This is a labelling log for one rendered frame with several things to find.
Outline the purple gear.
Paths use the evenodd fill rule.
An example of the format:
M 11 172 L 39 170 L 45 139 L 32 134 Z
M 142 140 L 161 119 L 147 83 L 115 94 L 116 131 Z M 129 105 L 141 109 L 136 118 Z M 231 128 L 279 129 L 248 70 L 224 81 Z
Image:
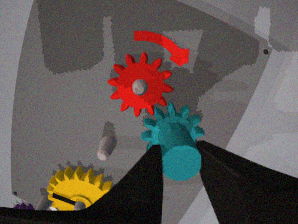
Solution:
M 33 210 L 35 208 L 33 208 L 33 206 L 31 204 L 25 205 L 24 202 L 21 202 L 21 204 L 17 204 L 16 206 L 13 206 L 13 209 L 29 209 L 29 210 Z M 36 210 L 36 209 L 35 209 Z

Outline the grey board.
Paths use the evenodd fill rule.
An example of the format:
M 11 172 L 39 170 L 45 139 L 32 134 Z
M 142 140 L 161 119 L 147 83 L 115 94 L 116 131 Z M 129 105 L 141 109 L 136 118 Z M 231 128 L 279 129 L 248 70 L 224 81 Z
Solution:
M 177 65 L 172 53 L 134 31 L 152 31 L 190 49 L 189 63 Z M 104 183 L 122 180 L 146 152 L 152 131 L 146 108 L 121 112 L 122 100 L 110 99 L 118 79 L 114 64 L 126 53 L 140 63 L 162 59 L 158 72 L 174 91 L 162 92 L 180 113 L 201 117 L 196 127 L 205 140 L 226 148 L 273 48 L 238 28 L 178 0 L 33 0 L 17 69 L 11 131 L 13 196 L 52 210 L 48 185 L 57 171 L 92 169 Z M 154 104 L 162 113 L 168 105 Z

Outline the teal gear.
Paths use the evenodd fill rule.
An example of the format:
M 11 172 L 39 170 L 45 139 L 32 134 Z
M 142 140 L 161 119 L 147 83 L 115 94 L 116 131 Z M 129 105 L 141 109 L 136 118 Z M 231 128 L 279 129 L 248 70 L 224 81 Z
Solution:
M 150 141 L 146 152 L 152 145 L 161 145 L 162 171 L 170 180 L 188 180 L 196 176 L 201 169 L 201 153 L 196 145 L 196 137 L 204 136 L 204 129 L 196 127 L 201 117 L 189 116 L 189 105 L 181 108 L 180 113 L 172 101 L 168 105 L 168 113 L 162 113 L 154 107 L 153 119 L 144 119 L 144 125 L 152 131 L 141 133 L 142 141 Z M 188 119 L 189 117 L 189 119 Z

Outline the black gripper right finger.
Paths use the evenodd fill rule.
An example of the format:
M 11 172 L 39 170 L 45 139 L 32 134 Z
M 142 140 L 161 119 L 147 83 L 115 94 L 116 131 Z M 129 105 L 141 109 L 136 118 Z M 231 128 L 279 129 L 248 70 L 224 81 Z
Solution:
M 201 177 L 220 224 L 298 224 L 298 179 L 205 140 Z

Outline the yellow gear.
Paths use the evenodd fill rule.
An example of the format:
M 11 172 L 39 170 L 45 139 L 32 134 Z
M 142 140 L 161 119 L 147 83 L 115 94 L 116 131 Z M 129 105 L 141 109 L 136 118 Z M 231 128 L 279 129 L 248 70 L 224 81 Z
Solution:
M 97 198 L 104 196 L 112 188 L 112 181 L 102 181 L 104 175 L 93 176 L 92 169 L 88 172 L 82 172 L 78 165 L 77 171 L 72 168 L 65 168 L 63 171 L 57 171 L 56 176 L 52 176 L 48 185 L 48 200 L 53 201 L 52 206 L 60 210 L 74 210 L 76 201 L 85 204 L 85 208 L 97 201 Z

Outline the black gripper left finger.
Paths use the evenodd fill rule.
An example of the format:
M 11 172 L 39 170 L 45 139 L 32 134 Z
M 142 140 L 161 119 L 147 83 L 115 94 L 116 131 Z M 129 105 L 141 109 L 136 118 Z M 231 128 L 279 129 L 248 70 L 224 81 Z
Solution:
M 29 210 L 0 206 L 0 224 L 161 224 L 161 145 L 148 152 L 114 188 L 81 210 Z

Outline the red curved arrow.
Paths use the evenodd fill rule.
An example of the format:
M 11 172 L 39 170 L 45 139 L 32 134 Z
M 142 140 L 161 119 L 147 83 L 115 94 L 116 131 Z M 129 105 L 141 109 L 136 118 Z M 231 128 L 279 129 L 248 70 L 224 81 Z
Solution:
M 189 63 L 190 49 L 178 47 L 174 41 L 166 39 L 161 34 L 156 34 L 156 32 L 152 31 L 134 31 L 134 40 L 148 40 L 162 45 L 162 47 L 168 49 L 169 53 L 172 53 L 170 59 L 172 59 L 173 63 L 180 65 L 180 67 L 184 63 Z

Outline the red gear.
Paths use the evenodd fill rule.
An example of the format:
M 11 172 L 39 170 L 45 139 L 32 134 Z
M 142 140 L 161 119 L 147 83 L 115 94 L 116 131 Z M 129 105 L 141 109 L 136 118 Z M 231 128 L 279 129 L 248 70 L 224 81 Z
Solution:
M 164 83 L 165 79 L 172 76 L 173 73 L 169 71 L 158 72 L 157 69 L 161 67 L 162 59 L 154 60 L 153 64 L 148 63 L 148 55 L 146 51 L 141 53 L 140 63 L 134 63 L 132 55 L 126 53 L 126 65 L 114 64 L 114 71 L 118 73 L 118 79 L 108 81 L 108 84 L 117 85 L 116 91 L 112 93 L 110 99 L 122 100 L 121 112 L 129 107 L 134 108 L 134 116 L 140 116 L 141 109 L 146 108 L 150 115 L 154 115 L 154 104 L 166 104 L 165 97 L 162 92 L 172 92 L 174 88 L 170 84 Z M 138 96 L 133 92 L 132 84 L 134 80 L 144 79 L 148 83 L 148 91 L 144 95 Z

